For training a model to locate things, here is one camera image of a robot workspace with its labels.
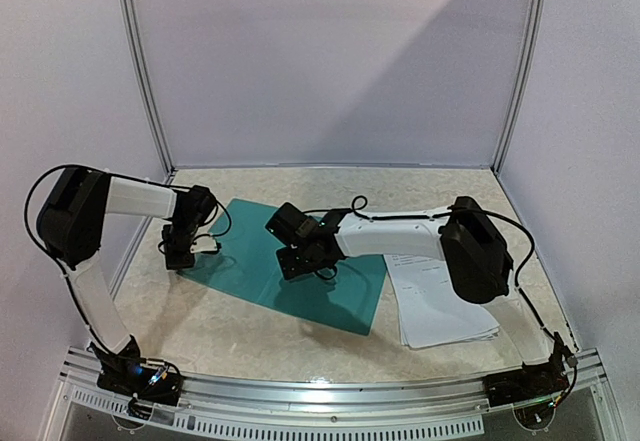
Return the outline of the green file folder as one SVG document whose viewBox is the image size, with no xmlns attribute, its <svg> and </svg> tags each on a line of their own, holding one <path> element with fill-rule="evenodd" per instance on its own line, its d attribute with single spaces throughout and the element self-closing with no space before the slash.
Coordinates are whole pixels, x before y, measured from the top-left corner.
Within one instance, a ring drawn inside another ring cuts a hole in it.
<svg viewBox="0 0 640 441">
<path fill-rule="evenodd" d="M 367 336 L 384 285 L 380 255 L 316 262 L 296 254 L 270 233 L 274 206 L 243 199 L 228 205 L 230 227 L 217 254 L 198 254 L 195 265 L 179 274 L 191 281 L 250 303 L 353 334 Z"/>
</svg>

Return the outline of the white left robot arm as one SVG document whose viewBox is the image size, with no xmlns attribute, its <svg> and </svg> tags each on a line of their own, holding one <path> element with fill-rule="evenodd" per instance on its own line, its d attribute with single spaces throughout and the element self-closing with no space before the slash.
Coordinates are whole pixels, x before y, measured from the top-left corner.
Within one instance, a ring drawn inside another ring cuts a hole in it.
<svg viewBox="0 0 640 441">
<path fill-rule="evenodd" d="M 36 217 L 23 209 L 33 244 L 61 272 L 72 301 L 97 348 L 111 356 L 137 352 L 107 286 L 100 250 L 107 216 L 125 215 L 164 221 L 159 248 L 169 271 L 190 268 L 200 248 L 216 251 L 206 225 L 223 211 L 209 188 L 175 186 L 98 168 L 62 164 L 42 173 L 28 193 L 50 176 L 56 178 Z"/>
</svg>

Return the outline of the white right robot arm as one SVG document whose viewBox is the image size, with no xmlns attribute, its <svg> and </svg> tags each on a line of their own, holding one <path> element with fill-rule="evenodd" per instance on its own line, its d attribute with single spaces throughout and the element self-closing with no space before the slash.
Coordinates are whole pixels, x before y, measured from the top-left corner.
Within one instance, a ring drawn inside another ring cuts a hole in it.
<svg viewBox="0 0 640 441">
<path fill-rule="evenodd" d="M 336 272 L 339 262 L 369 255 L 411 255 L 441 261 L 454 293 L 481 305 L 498 321 L 524 364 L 517 388 L 537 397 L 552 385 L 551 361 L 566 357 L 559 332 L 544 323 L 520 276 L 533 255 L 515 262 L 496 222 L 516 229 L 520 223 L 459 196 L 446 208 L 404 212 L 367 210 L 365 196 L 350 206 L 302 211 L 286 202 L 266 223 L 280 243 L 276 252 L 285 279 L 323 271 Z"/>
</svg>

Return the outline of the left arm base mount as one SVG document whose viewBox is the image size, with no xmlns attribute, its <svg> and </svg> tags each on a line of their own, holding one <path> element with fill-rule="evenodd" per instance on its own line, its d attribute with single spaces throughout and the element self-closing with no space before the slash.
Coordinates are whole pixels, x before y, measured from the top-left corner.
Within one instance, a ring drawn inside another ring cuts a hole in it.
<svg viewBox="0 0 640 441">
<path fill-rule="evenodd" d="M 150 417 L 150 409 L 140 401 L 178 406 L 184 384 L 179 368 L 169 361 L 142 357 L 134 337 L 118 353 L 106 351 L 94 342 L 89 344 L 89 350 L 100 363 L 97 387 L 127 396 L 129 416 Z"/>
</svg>

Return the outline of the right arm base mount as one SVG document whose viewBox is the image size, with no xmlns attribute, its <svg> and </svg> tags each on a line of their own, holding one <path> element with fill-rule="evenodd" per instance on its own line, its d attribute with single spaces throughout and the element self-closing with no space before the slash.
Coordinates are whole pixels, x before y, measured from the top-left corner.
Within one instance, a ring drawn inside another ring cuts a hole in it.
<svg viewBox="0 0 640 441">
<path fill-rule="evenodd" d="M 556 353 L 540 364 L 486 375 L 482 384 L 491 407 L 542 401 L 556 408 L 572 393 L 577 375 L 577 356 Z"/>
</svg>

